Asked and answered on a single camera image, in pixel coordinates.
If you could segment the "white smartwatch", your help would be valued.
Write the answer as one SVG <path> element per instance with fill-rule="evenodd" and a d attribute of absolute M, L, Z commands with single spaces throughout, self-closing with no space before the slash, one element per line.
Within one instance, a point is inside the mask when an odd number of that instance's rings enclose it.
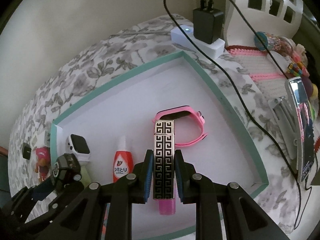
<path fill-rule="evenodd" d="M 70 134 L 66 141 L 66 153 L 74 154 L 81 166 L 90 162 L 91 151 L 83 136 Z"/>

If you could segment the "pink white crochet mat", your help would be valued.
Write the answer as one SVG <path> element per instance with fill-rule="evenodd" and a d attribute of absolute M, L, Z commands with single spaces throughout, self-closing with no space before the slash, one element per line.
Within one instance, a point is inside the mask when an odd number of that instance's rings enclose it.
<path fill-rule="evenodd" d="M 266 100 L 287 97 L 286 77 L 269 59 L 267 52 L 247 46 L 228 46 L 226 50 L 246 68 Z"/>

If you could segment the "small black cube adapter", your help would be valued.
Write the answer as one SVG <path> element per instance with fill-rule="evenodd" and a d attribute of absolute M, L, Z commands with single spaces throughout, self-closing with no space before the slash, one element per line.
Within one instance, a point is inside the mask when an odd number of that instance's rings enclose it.
<path fill-rule="evenodd" d="M 22 156 L 26 160 L 29 160 L 30 156 L 31 156 L 31 147 L 26 142 L 24 142 L 23 145 L 22 145 Z"/>

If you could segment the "teal shallow tray box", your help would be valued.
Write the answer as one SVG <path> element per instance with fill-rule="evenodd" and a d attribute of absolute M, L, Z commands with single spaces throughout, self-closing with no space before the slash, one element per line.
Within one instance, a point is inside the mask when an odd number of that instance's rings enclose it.
<path fill-rule="evenodd" d="M 153 118 L 190 106 L 204 116 L 205 139 L 182 149 L 184 160 L 213 182 L 237 182 L 251 197 L 269 184 L 262 159 L 240 115 L 238 97 L 225 96 L 188 54 L 180 51 L 143 64 L 81 98 L 52 123 L 51 159 L 67 153 L 71 134 L 85 138 L 93 182 L 112 182 L 113 159 L 124 141 L 135 163 L 153 149 Z"/>

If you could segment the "smartphone on stand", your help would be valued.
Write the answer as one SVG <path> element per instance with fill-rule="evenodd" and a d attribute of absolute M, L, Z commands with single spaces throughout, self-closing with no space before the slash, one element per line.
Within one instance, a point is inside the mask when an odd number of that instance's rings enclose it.
<path fill-rule="evenodd" d="M 298 181 L 303 182 L 309 175 L 315 162 L 313 121 L 310 103 L 300 77 L 293 77 L 286 80 L 285 89 L 295 123 Z"/>

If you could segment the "pink smartwatch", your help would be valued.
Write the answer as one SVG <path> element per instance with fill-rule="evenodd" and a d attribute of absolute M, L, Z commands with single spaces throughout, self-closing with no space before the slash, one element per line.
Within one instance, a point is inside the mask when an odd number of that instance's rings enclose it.
<path fill-rule="evenodd" d="M 200 111 L 189 105 L 161 110 L 156 113 L 152 122 L 173 121 L 175 123 L 175 146 L 190 147 L 203 140 L 208 132 L 205 131 L 205 119 Z"/>

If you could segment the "coral blue foam toy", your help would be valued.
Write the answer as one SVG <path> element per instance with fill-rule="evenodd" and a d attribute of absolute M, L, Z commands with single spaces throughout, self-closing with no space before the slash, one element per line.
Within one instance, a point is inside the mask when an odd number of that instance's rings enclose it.
<path fill-rule="evenodd" d="M 85 165 L 81 166 L 81 183 L 84 185 L 84 187 L 88 187 L 88 185 L 92 182 L 91 178 L 89 176 L 88 170 Z"/>

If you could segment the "red stain remover bottle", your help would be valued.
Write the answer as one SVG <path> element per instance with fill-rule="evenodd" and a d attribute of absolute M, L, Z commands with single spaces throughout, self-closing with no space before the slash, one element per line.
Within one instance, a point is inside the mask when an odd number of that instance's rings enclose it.
<path fill-rule="evenodd" d="M 125 135 L 118 141 L 117 150 L 113 160 L 113 182 L 133 171 L 133 157 L 130 151 L 128 140 Z"/>

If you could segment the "black toy car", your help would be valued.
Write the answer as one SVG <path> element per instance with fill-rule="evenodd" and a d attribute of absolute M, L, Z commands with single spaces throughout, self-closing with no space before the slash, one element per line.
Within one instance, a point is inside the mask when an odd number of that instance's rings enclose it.
<path fill-rule="evenodd" d="M 74 153 L 65 153 L 59 156 L 52 170 L 54 183 L 61 182 L 63 185 L 70 181 L 80 181 L 81 166 Z"/>

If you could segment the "pink pup toy figure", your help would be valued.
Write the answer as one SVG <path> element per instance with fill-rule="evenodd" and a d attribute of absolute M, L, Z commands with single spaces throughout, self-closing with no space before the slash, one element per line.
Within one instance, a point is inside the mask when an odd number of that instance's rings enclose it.
<path fill-rule="evenodd" d="M 37 162 L 35 173 L 38 174 L 40 182 L 46 180 L 50 169 L 50 150 L 48 147 L 41 147 L 35 150 Z"/>

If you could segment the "black power adapter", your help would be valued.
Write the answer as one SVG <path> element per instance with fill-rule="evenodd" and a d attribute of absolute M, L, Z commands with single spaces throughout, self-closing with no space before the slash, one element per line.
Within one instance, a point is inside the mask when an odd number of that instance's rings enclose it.
<path fill-rule="evenodd" d="M 193 10 L 194 37 L 206 44 L 212 44 L 220 38 L 224 13 L 219 9 Z"/>

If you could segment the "gold greek-key lighter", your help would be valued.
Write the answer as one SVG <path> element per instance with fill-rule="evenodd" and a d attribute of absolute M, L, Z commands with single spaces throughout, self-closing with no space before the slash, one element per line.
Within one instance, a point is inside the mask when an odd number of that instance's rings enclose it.
<path fill-rule="evenodd" d="M 175 123 L 156 120 L 153 149 L 153 199 L 173 199 L 175 196 Z"/>

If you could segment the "floral grey white blanket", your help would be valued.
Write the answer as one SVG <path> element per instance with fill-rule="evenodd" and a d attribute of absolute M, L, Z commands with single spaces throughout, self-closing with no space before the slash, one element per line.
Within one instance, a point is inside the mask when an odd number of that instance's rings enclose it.
<path fill-rule="evenodd" d="M 89 92 L 115 77 L 158 57 L 182 50 L 170 38 L 174 23 L 190 25 L 180 15 L 167 15 L 124 29 L 76 55 L 36 91 L 17 118 L 9 142 L 9 187 L 16 194 L 37 183 L 35 161 L 24 160 L 21 147 L 36 133 L 50 129 L 51 123 Z M 257 203 L 291 234 L 296 230 L 299 197 L 296 182 L 284 162 L 286 148 L 267 100 L 248 71 L 227 50 L 209 63 L 199 53 L 188 54 L 215 81 L 248 128 L 257 145 L 270 184 L 256 197 Z"/>

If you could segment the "magenta translucent stick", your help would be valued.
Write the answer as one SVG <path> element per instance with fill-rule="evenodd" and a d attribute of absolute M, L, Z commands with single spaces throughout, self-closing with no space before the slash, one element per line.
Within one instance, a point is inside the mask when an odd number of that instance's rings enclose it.
<path fill-rule="evenodd" d="M 176 199 L 160 199 L 158 201 L 159 214 L 172 216 L 176 213 Z"/>

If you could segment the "colourful bead jar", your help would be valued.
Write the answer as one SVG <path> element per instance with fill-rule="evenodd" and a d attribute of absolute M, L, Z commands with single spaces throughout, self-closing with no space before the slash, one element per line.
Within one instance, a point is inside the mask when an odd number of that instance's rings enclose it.
<path fill-rule="evenodd" d="M 291 39 L 263 31 L 257 32 L 254 36 L 254 44 L 260 51 L 276 51 L 286 55 L 292 55 L 295 48 Z"/>

